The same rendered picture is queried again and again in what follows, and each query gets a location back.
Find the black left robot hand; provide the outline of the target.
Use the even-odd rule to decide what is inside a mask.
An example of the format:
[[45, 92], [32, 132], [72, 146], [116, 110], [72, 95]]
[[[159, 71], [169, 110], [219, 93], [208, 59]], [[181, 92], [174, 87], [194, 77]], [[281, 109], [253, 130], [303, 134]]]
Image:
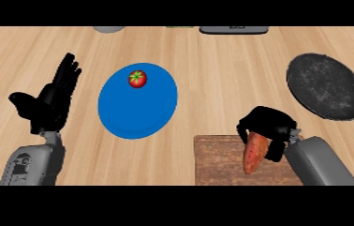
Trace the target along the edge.
[[22, 92], [10, 94], [8, 100], [17, 115], [31, 121], [31, 134], [62, 130], [79, 73], [75, 56], [66, 53], [56, 69], [53, 81], [44, 85], [38, 96], [32, 97]]

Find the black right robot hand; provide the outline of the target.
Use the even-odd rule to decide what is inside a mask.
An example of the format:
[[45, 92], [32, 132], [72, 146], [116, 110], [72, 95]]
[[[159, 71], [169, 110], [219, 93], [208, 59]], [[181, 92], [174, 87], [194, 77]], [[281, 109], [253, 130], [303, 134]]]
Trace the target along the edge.
[[280, 162], [284, 144], [290, 142], [290, 131], [298, 123], [281, 111], [265, 106], [256, 106], [249, 114], [239, 120], [236, 132], [243, 143], [255, 132], [271, 140], [265, 159]]

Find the orange sweet potato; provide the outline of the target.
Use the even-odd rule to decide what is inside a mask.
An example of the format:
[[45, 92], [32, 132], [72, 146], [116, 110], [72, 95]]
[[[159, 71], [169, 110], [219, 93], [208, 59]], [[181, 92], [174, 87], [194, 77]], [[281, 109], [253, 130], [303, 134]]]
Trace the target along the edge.
[[249, 133], [243, 152], [243, 171], [250, 174], [268, 152], [268, 139], [255, 132]]

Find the dark grey round pan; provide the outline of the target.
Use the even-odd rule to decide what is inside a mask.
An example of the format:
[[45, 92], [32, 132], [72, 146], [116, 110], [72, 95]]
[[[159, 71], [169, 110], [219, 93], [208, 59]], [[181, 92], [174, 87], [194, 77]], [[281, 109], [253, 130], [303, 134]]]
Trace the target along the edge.
[[354, 120], [354, 71], [326, 54], [298, 55], [286, 69], [286, 82], [301, 106], [320, 118]]

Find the brown wooden cutting board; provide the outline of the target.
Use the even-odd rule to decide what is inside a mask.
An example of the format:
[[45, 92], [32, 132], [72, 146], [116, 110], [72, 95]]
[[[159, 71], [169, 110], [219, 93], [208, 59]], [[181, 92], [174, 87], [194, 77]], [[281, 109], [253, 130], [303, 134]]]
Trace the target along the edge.
[[264, 159], [250, 174], [243, 172], [244, 144], [237, 135], [193, 138], [194, 184], [197, 186], [301, 186], [286, 158]]

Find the blue oval plate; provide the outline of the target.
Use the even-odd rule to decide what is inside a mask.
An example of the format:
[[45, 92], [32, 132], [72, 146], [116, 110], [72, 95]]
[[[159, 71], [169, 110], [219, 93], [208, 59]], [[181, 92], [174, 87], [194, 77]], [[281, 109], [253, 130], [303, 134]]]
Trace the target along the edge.
[[[134, 88], [128, 76], [140, 70], [146, 84]], [[152, 135], [166, 124], [177, 107], [177, 84], [168, 71], [137, 63], [121, 68], [98, 92], [98, 120], [118, 137], [135, 140]]]

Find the red tomato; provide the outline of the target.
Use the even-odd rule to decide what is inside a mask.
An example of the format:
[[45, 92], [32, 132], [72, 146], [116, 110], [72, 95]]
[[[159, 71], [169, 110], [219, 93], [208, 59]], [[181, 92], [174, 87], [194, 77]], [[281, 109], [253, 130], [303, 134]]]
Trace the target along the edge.
[[146, 84], [146, 74], [141, 70], [134, 70], [128, 75], [128, 84], [132, 88], [141, 88]]

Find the grey round object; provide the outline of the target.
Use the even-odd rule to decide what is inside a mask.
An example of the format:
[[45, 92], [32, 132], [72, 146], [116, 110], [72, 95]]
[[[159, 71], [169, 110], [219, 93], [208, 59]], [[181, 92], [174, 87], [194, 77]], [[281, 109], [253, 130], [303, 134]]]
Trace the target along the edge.
[[93, 26], [94, 30], [103, 34], [116, 33], [125, 26]]

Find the dark grey flat appliance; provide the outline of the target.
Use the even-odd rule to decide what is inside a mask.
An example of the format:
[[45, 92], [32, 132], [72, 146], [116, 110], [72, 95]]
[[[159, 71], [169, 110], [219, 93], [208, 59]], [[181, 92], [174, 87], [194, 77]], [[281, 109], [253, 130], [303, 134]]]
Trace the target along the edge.
[[199, 31], [211, 35], [258, 35], [268, 32], [268, 26], [200, 26]]

